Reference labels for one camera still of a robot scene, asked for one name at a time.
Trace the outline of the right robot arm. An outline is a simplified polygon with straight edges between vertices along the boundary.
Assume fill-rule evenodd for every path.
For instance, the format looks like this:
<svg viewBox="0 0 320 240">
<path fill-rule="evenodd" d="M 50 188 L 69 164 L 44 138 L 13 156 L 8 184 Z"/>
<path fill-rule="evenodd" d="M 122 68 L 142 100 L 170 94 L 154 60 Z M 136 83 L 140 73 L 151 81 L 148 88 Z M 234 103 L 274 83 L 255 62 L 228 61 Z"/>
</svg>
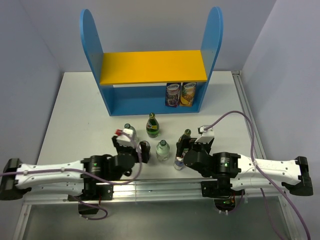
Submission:
<svg viewBox="0 0 320 240">
<path fill-rule="evenodd" d="M 254 159 L 237 153 L 210 154 L 212 142 L 197 142 L 195 138 L 180 139 L 176 155 L 186 167 L 198 172 L 203 197 L 221 199 L 240 196 L 246 189 L 275 187 L 286 189 L 294 196 L 312 196 L 313 185 L 306 157 L 294 160 Z"/>
</svg>

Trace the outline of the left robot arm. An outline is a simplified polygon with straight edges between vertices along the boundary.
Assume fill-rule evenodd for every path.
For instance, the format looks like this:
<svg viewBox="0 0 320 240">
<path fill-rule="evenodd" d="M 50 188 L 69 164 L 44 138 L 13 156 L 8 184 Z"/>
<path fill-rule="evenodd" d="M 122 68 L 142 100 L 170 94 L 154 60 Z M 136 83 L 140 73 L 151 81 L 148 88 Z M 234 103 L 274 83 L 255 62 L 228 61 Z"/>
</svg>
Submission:
<svg viewBox="0 0 320 240">
<path fill-rule="evenodd" d="M 136 163 L 148 163 L 150 144 L 138 143 L 135 148 L 128 138 L 113 136 L 117 154 L 93 155 L 63 164 L 32 165 L 11 158 L 0 177 L 0 199 L 22 199 L 27 193 L 66 194 L 85 201 L 97 200 L 102 190 L 98 183 L 119 185 L 122 176 L 129 177 Z"/>
</svg>

